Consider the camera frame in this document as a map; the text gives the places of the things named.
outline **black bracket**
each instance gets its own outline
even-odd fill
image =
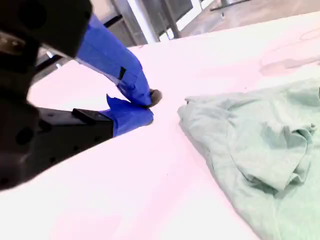
[[[32,151],[20,164],[2,166],[0,190],[24,183],[52,166],[113,137],[113,121],[98,111],[38,108]],[[23,144],[28,131],[17,139]]]

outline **light green t-shirt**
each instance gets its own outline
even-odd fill
[[[319,87],[311,79],[189,97],[178,111],[221,189],[262,239],[320,240]]]

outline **table surface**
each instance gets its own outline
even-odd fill
[[[179,127],[190,95],[246,92],[320,76],[320,13],[132,48],[163,92],[154,123],[0,193],[0,239],[209,240],[257,236]],[[39,107],[105,110],[104,76],[71,61],[32,86]]]

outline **metal pole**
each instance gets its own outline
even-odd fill
[[[166,26],[166,24],[165,24],[164,18],[163,18],[162,15],[161,15],[161,12],[158,12],[158,16],[159,16],[160,21],[161,21],[161,23],[162,23],[163,31],[165,32],[168,40],[170,40],[168,31],[167,31],[167,26]]]
[[[165,17],[167,18],[169,25],[172,29],[173,36],[175,39],[181,38],[180,31],[178,30],[176,19],[174,17],[174,12],[172,11],[169,0],[160,0],[161,6],[163,9],[163,13]]]
[[[111,4],[113,5],[116,13],[118,15],[121,15],[121,12],[118,8],[118,5],[117,3],[115,2],[115,0],[111,0]],[[135,34],[134,34],[134,31],[132,30],[132,27],[130,26],[130,24],[128,24],[128,21],[127,19],[122,15],[122,19],[123,19],[123,22],[124,22],[124,25],[125,25],[125,30],[129,33],[129,36],[131,38],[131,40],[134,42],[135,45],[140,45],[139,44],[139,40],[136,38]]]
[[[148,11],[141,0],[127,0],[148,44],[159,42],[159,37],[152,25]]]

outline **white table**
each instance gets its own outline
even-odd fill
[[[258,239],[180,129],[177,109],[189,95],[320,76],[315,63],[283,67],[284,59],[312,62],[320,54],[319,27],[320,13],[312,13],[133,48],[150,86],[163,92],[154,123],[1,192],[0,239]],[[104,110],[106,93],[121,97],[104,76],[71,61],[28,98],[45,108]]]

